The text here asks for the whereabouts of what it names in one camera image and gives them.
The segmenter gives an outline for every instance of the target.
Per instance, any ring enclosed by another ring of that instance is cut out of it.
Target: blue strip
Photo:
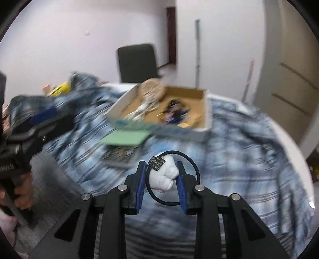
[[[57,116],[57,114],[58,114],[57,109],[55,107],[52,107],[33,115],[29,123],[31,126],[35,126],[52,117]]]
[[[144,162],[144,167],[142,169],[142,174],[141,174],[137,191],[136,191],[135,209],[137,213],[139,213],[139,210],[142,208],[142,202],[143,202],[144,190],[145,190],[145,178],[146,178],[146,163]]]
[[[186,211],[188,208],[187,208],[187,203],[186,203],[186,190],[185,190],[185,185],[183,182],[183,176],[179,175],[176,178],[176,186],[177,186],[178,197],[180,199],[182,210],[186,214]]]

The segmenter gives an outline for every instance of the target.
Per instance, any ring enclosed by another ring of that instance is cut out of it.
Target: green paper
[[[139,146],[150,134],[148,130],[117,129],[103,138],[100,143],[112,146]]]

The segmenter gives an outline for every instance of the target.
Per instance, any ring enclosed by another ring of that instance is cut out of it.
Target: coiled white cord
[[[132,113],[126,115],[124,119],[140,122],[144,120],[145,114],[156,110],[160,103],[153,93],[144,97],[144,102]]]

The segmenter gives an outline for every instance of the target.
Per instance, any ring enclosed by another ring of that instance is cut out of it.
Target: black tag
[[[165,163],[165,160],[161,157],[152,157],[148,162],[148,166],[151,166],[155,171],[158,171]]]

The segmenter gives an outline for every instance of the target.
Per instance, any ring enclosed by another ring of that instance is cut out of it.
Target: cardboard box
[[[209,91],[167,86],[167,92],[158,109],[145,115],[142,122],[125,120],[124,117],[141,105],[136,85],[126,92],[106,113],[111,125],[119,129],[150,130],[154,135],[178,137],[197,142],[205,141],[211,126],[210,107],[207,100]],[[178,99],[190,106],[191,111],[201,114],[196,128],[181,128],[173,124],[162,124],[157,117],[172,99]]]

